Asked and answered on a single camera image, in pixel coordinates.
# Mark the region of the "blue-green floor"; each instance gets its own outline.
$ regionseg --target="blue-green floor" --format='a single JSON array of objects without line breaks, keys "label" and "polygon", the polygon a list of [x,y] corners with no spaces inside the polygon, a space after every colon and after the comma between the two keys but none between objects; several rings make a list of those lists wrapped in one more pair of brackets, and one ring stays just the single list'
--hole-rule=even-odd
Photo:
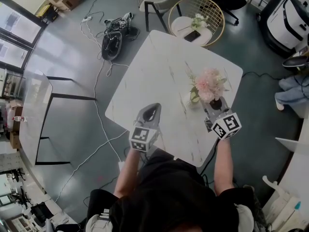
[{"label": "blue-green floor", "polygon": [[[93,95],[93,86],[102,60],[97,59],[98,46],[80,32],[80,21],[89,11],[94,0],[84,0],[72,12],[65,13],[50,24],[40,38],[26,71],[39,69],[49,76],[73,78],[72,82],[54,81],[54,92],[76,95]],[[139,12],[135,0],[97,0],[91,12],[104,11],[104,19],[118,18],[127,12],[134,14],[132,25],[140,29],[137,40],[122,49],[116,62],[129,65],[139,47],[147,37],[144,14]],[[233,26],[234,19],[226,16],[226,27],[222,38],[210,50],[239,65],[244,72],[267,72],[274,77],[282,77],[287,71],[281,66],[282,58],[272,52],[264,43],[257,22],[256,9],[246,6],[235,13],[239,25]],[[101,15],[94,15],[89,26],[94,35],[104,31],[98,21]],[[163,31],[156,15],[150,15],[150,30]],[[90,36],[87,27],[83,30]],[[109,138],[118,136],[123,129],[106,119],[104,114],[117,85],[126,72],[126,67],[114,66],[112,75],[106,76],[109,63],[105,63],[98,79],[96,98]],[[276,180],[282,171],[289,151],[279,144],[275,137],[293,139],[296,135],[298,119],[289,108],[283,112],[276,109],[274,94],[279,90],[278,82],[267,76],[258,78],[247,75],[241,81],[233,105],[243,128],[231,139],[234,160],[234,176],[238,185],[255,187],[258,198],[263,202],[270,189],[262,181],[267,175]],[[106,142],[94,103],[91,101],[53,100],[42,136],[50,141],[40,144],[38,160],[69,160],[71,165],[36,166],[31,170],[47,193],[55,200],[73,170],[96,148]],[[127,147],[125,134],[112,142],[114,148],[125,160]],[[212,162],[206,170],[209,181],[213,180]],[[109,145],[102,147],[74,174],[63,189],[58,200],[59,206],[76,221],[81,221],[87,211],[83,199],[92,189],[110,182],[118,176],[118,159]],[[115,181],[105,189],[113,191]]]}]

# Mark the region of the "jeans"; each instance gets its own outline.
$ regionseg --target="jeans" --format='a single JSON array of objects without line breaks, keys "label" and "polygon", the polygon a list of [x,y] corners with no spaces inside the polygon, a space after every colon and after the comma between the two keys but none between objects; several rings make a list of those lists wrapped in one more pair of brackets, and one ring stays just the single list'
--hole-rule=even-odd
[{"label": "jeans", "polygon": [[281,79],[279,81],[279,86],[284,90],[284,92],[278,92],[275,94],[275,98],[278,103],[283,105],[294,105],[307,102],[308,99],[304,96],[303,92],[307,97],[309,97],[309,77],[303,82],[303,92],[301,90],[301,83],[305,77],[301,75],[296,75],[288,77],[286,79]]}]

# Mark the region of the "black phone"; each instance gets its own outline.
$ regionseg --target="black phone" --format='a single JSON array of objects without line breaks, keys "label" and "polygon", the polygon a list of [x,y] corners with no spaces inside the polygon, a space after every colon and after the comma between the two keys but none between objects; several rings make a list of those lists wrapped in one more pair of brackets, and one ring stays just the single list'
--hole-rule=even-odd
[{"label": "black phone", "polygon": [[193,31],[191,33],[189,33],[187,36],[184,37],[184,39],[188,42],[192,42],[193,40],[195,40],[196,38],[198,38],[199,36],[201,36],[201,34],[198,31]]}]

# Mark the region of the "black and white appliance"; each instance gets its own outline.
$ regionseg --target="black and white appliance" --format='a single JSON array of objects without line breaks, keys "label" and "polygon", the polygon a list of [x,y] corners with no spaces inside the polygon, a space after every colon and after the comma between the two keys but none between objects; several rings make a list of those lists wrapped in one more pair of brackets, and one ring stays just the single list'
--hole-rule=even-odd
[{"label": "black and white appliance", "polygon": [[270,0],[257,15],[266,43],[279,55],[289,57],[309,34],[309,0]]}]

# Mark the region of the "white marble table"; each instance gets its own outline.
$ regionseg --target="white marble table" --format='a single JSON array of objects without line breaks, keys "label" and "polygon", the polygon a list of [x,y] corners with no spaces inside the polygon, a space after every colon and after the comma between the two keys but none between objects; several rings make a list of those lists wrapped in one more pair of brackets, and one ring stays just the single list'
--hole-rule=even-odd
[{"label": "white marble table", "polygon": [[25,71],[25,97],[23,99],[24,107],[22,116],[27,121],[20,122],[19,140],[21,146],[29,159],[34,165],[54,165],[68,164],[69,161],[44,161],[37,160],[40,140],[49,139],[42,137],[42,130],[48,113],[48,109],[53,98],[65,98],[75,100],[95,100],[92,97],[67,95],[53,93],[53,86],[50,80],[72,81],[70,78],[45,76],[41,71]]},{"label": "white marble table", "polygon": [[155,145],[200,167],[217,136],[207,132],[202,107],[189,109],[185,98],[192,88],[189,74],[200,75],[205,68],[217,68],[228,77],[230,91],[224,98],[232,106],[242,69],[223,57],[184,39],[151,31],[120,82],[106,117],[131,130],[140,109],[151,103],[162,105],[162,138]]}]

